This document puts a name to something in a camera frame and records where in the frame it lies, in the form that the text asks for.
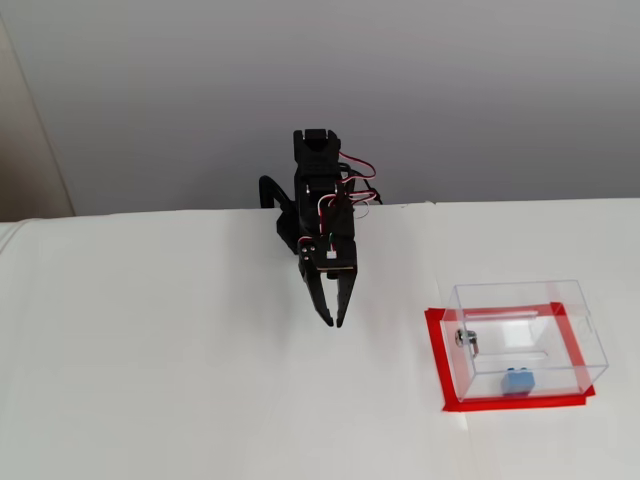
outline blue block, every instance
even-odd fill
[[[520,370],[510,368],[500,385],[504,395],[528,394],[536,386],[536,382],[533,379],[533,372],[528,371],[526,368]]]

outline cable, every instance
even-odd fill
[[[359,171],[354,170],[353,168],[351,168],[351,165],[349,165],[348,163],[340,162],[339,164],[340,164],[340,169],[343,172],[347,172],[347,176],[349,176],[349,175],[357,175],[359,177],[364,177],[364,175],[362,173],[360,173]],[[378,192],[378,190],[373,188],[366,178],[362,178],[362,181],[367,186],[367,190],[371,190],[372,192],[376,192],[376,194],[377,194],[376,202],[378,202],[380,205],[383,205],[382,198],[380,197],[380,192]]]
[[[342,152],[340,152],[340,156],[342,158],[346,159],[346,160],[351,160],[352,162],[356,162],[356,163],[359,163],[361,165],[366,165],[367,167],[369,167],[373,171],[373,175],[362,175],[362,174],[359,174],[359,175],[348,176],[347,178],[343,178],[342,180],[340,180],[341,183],[347,183],[347,182],[353,180],[354,178],[360,178],[362,180],[372,180],[372,179],[376,178],[376,173],[377,173],[376,169],[369,162],[365,162],[364,160],[361,160],[361,159],[356,158],[356,157],[352,157],[352,156],[347,155],[347,154],[342,153]]]
[[[320,200],[318,200],[318,219],[320,220],[320,235],[322,235],[322,210],[320,209],[320,204],[322,203],[322,200],[324,200],[325,198],[335,198],[336,195],[335,193],[330,193],[328,195],[325,195],[324,197],[320,197]]]

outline transparent acrylic box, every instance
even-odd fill
[[[441,326],[461,402],[585,394],[608,367],[576,281],[458,285]]]

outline metal screw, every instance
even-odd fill
[[[467,330],[465,332],[460,328],[456,332],[456,345],[458,345],[459,347],[461,347],[462,345],[467,345],[469,343],[474,345],[474,344],[477,344],[477,342],[478,342],[478,335],[474,331]]]

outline red wire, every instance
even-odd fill
[[[369,162],[365,162],[364,160],[361,160],[359,158],[356,157],[352,157],[350,155],[347,155],[346,153],[342,153],[340,152],[340,156],[346,160],[351,160],[352,162],[356,162],[359,163],[361,165],[365,165],[367,167],[369,167],[372,171],[373,171],[373,175],[352,175],[350,177],[347,178],[343,178],[342,180],[340,180],[340,183],[347,183],[351,180],[353,180],[354,178],[361,178],[362,180],[371,180],[376,178],[376,169],[373,165],[371,165]]]

